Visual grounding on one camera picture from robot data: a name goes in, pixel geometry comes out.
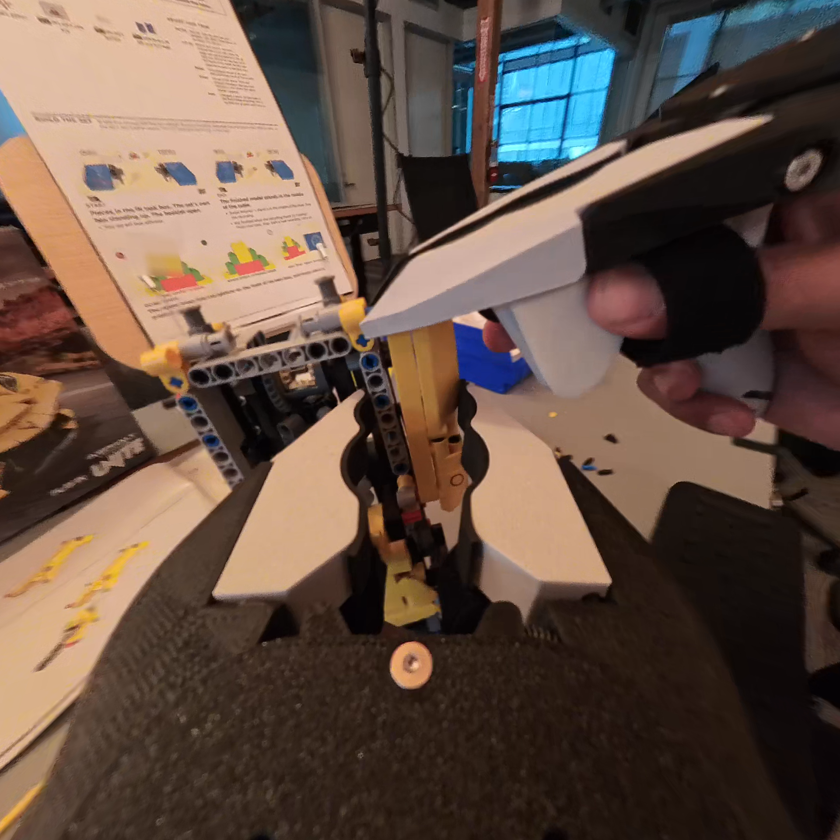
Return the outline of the blue storage bin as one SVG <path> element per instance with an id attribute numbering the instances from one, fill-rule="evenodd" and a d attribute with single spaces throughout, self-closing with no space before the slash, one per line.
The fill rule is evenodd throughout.
<path id="1" fill-rule="evenodd" d="M 477 312 L 453 320 L 462 379 L 497 394 L 506 394 L 530 377 L 531 370 L 519 350 L 496 353 L 483 339 L 487 320 Z"/>

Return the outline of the black mesh chair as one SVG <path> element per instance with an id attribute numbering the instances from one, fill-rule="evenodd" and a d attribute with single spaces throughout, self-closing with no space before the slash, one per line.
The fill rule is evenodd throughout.
<path id="1" fill-rule="evenodd" d="M 419 243 L 478 211 L 467 154 L 399 154 L 397 159 Z"/>

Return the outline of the instruction booklet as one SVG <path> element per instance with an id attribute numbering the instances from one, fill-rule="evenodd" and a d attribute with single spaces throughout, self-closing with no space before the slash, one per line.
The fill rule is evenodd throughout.
<path id="1" fill-rule="evenodd" d="M 194 449 L 2 548 L 3 769 L 77 700 L 152 573 L 227 494 L 210 456 Z"/>

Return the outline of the black toy car box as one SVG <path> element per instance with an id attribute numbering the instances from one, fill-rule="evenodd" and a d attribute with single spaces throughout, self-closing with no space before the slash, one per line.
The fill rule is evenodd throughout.
<path id="1" fill-rule="evenodd" d="M 152 456 L 24 234 L 1 232 L 1 540 Z"/>

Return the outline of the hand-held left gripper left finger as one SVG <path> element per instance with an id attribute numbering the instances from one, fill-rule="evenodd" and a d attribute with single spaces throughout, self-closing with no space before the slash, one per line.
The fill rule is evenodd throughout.
<path id="1" fill-rule="evenodd" d="M 371 400 L 354 393 L 271 462 L 213 597 L 270 607 L 264 634 L 296 634 L 336 609 L 352 634 L 384 626 L 384 564 L 368 510 L 374 498 Z"/>

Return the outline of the red yellow blue brick pieces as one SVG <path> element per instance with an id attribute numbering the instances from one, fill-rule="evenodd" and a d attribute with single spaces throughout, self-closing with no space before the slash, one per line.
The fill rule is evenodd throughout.
<path id="1" fill-rule="evenodd" d="M 613 450 L 618 437 L 587 413 L 567 409 L 548 414 L 555 436 L 553 452 L 558 460 L 575 466 L 590 478 L 615 474 Z"/>

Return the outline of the black perforated office chair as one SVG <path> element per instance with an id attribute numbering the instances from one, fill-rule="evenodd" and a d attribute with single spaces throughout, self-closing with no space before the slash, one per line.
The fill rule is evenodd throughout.
<path id="1" fill-rule="evenodd" d="M 666 496 L 652 544 L 714 636 L 793 824 L 815 838 L 798 528 L 778 512 L 682 481 Z"/>

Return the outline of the yellow curved brick fender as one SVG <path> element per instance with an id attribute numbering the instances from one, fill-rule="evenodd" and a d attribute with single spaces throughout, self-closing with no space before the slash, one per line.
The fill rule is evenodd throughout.
<path id="1" fill-rule="evenodd" d="M 461 463 L 460 376 L 454 324 L 400 332 L 387 340 L 416 491 L 442 511 L 460 507 L 468 478 Z"/>

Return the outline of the yellow black brick car model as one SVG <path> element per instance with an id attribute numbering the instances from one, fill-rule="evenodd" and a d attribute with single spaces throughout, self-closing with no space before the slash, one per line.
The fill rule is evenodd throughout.
<path id="1" fill-rule="evenodd" d="M 213 598 L 297 621 L 337 606 L 363 634 L 469 629 L 480 594 L 428 516 L 469 486 L 454 326 L 370 339 L 364 299 L 317 283 L 324 304 L 268 336 L 185 308 L 185 334 L 140 357 L 227 487 L 260 484 Z"/>

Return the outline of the wooden post red label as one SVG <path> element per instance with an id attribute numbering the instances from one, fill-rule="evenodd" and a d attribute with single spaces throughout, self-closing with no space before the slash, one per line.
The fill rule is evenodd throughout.
<path id="1" fill-rule="evenodd" d="M 478 1 L 470 173 L 478 207 L 489 201 L 490 148 L 495 114 L 502 1 Z"/>

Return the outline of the printed instruction sheet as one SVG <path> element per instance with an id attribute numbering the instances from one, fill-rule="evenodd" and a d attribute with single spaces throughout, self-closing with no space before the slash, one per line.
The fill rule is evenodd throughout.
<path id="1" fill-rule="evenodd" d="M 230 2 L 2 2 L 2 94 L 152 343 L 355 291 Z"/>

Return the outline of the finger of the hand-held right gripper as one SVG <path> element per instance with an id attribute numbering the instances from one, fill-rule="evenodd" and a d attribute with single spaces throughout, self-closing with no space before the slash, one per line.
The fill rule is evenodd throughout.
<path id="1" fill-rule="evenodd" d="M 553 394 L 587 393 L 604 379 L 621 341 L 586 312 L 585 282 L 606 247 L 595 245 L 595 232 L 585 232 L 584 211 L 769 121 L 724 119 L 626 150 L 555 196 L 420 256 L 409 254 L 367 312 L 363 335 L 389 338 L 492 309 Z"/>
<path id="2" fill-rule="evenodd" d="M 475 213 L 468 215 L 440 234 L 415 247 L 411 250 L 410 257 L 414 258 L 430 249 L 444 246 L 491 223 L 503 214 L 524 209 L 573 187 L 607 163 L 623 156 L 627 152 L 627 146 L 627 140 L 614 140 L 598 146 L 593 151 L 577 157 L 549 174 L 513 190 L 500 200 L 489 203 Z"/>

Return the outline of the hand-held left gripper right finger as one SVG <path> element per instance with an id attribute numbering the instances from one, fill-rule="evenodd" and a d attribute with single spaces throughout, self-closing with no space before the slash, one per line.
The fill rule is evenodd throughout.
<path id="1" fill-rule="evenodd" d="M 525 623 L 543 606 L 609 594 L 612 578 L 550 446 L 459 384 L 467 489 L 438 573 L 444 634 L 472 634 L 492 603 Z"/>

